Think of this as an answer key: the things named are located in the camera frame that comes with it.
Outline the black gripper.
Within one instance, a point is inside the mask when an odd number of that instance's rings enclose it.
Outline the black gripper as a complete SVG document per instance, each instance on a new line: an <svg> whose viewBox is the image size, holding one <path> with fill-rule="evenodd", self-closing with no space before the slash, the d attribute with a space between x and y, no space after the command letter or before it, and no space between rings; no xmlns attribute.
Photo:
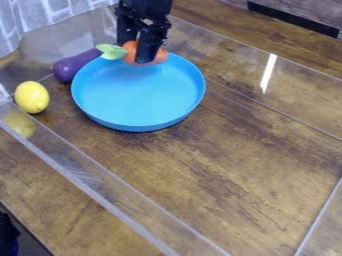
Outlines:
<svg viewBox="0 0 342 256"><path fill-rule="evenodd" d="M118 0L117 16L117 44L134 41L137 30L145 27L144 19L150 20L157 27L138 31L134 62L145 64L154 60L157 50L166 39L170 23L166 16L170 13L172 0Z"/></svg>

